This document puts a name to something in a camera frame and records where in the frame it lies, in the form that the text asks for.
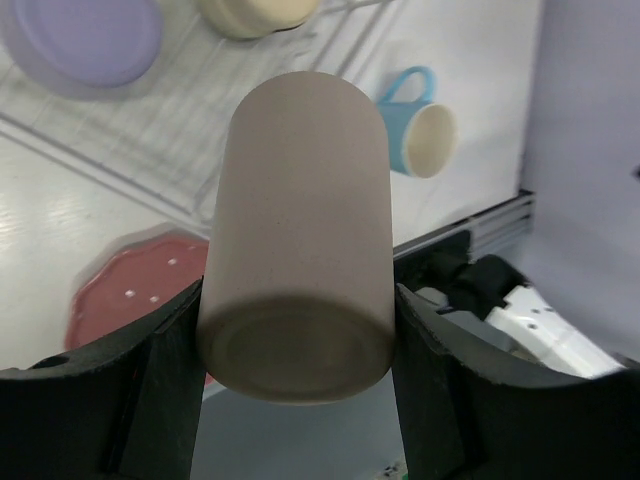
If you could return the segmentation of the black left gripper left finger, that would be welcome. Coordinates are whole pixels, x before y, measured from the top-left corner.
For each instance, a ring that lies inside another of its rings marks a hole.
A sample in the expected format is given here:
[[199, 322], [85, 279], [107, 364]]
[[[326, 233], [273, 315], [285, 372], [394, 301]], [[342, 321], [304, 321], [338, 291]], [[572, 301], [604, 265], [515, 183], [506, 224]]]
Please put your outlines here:
[[83, 347], [1, 372], [4, 479], [187, 479], [201, 284]]

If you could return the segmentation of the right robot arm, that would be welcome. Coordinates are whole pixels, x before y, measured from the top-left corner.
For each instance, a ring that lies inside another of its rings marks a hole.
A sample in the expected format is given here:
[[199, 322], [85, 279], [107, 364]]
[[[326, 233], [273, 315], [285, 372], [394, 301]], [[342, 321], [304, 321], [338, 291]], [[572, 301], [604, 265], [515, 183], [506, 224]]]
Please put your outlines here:
[[396, 279], [450, 323], [554, 371], [598, 378], [625, 366], [573, 326], [512, 264], [452, 248], [398, 259]]

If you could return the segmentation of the light blue mug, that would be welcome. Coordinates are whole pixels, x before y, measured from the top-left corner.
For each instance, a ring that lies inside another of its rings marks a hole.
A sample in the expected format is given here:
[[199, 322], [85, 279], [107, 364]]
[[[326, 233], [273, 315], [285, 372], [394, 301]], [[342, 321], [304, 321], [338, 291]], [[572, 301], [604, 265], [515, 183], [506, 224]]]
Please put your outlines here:
[[[397, 101], [396, 94], [412, 76], [423, 81], [412, 101]], [[401, 72], [377, 102], [384, 120], [390, 169], [409, 177], [428, 179], [438, 175], [455, 151], [458, 128], [454, 113], [434, 101], [436, 77], [426, 66]]]

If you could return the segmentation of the beige cup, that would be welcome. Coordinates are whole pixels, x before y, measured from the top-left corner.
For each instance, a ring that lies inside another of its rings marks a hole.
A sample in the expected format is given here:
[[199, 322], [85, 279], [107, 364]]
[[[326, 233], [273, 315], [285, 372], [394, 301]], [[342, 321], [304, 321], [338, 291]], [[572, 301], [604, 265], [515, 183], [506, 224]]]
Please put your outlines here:
[[236, 108], [196, 339], [216, 381], [274, 403], [346, 399], [390, 369], [387, 133], [353, 84], [291, 72]]

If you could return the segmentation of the lavender cup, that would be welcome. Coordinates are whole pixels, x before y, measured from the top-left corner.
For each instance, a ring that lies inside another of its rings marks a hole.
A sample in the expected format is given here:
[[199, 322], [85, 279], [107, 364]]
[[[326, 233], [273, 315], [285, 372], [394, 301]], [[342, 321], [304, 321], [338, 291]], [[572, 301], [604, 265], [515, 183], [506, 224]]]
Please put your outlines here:
[[155, 1], [3, 1], [1, 43], [23, 74], [71, 99], [137, 97], [153, 79], [164, 17]]

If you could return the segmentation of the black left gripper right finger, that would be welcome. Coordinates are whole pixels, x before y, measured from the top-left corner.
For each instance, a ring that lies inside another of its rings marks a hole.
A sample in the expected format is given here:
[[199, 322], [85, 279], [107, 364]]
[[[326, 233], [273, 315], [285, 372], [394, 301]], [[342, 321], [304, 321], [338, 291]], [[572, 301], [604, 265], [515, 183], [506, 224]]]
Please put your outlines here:
[[395, 291], [393, 382], [412, 479], [635, 479], [639, 374], [581, 379], [506, 353]]

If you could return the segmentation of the small metal cup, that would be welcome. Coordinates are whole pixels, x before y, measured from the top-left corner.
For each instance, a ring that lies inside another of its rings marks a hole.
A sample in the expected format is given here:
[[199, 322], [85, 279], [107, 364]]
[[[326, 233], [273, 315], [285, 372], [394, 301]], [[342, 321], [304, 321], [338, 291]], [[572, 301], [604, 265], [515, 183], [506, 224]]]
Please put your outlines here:
[[303, 25], [319, 0], [202, 0], [202, 17], [221, 35], [234, 40], [264, 38]]

